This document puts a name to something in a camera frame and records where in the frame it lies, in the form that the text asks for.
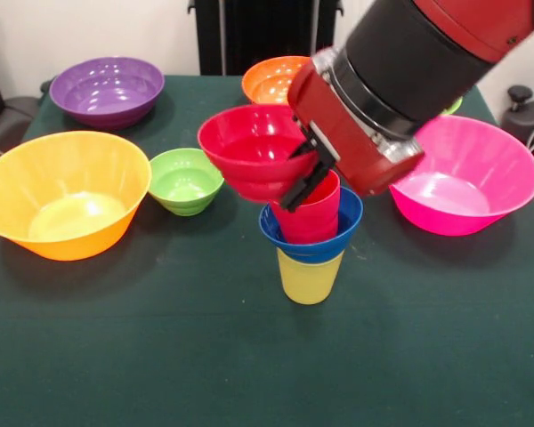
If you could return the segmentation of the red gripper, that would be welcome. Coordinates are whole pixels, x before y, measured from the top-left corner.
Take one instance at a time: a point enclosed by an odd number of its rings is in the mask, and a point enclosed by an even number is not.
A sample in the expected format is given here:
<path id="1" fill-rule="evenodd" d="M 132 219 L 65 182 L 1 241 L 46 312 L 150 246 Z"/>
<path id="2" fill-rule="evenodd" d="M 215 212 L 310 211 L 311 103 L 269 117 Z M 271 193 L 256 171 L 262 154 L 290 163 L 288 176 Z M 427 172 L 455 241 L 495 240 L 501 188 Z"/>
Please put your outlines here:
<path id="1" fill-rule="evenodd" d="M 330 155 L 338 172 L 360 196 L 385 191 L 414 170 L 425 156 L 415 139 L 391 140 L 356 118 L 319 74 L 312 60 L 295 75 L 287 102 L 307 137 L 317 141 L 322 154 Z M 304 141 L 288 159 L 313 151 L 312 143 Z M 333 162 L 319 161 L 284 195 L 280 206 L 294 212 L 333 167 Z"/>

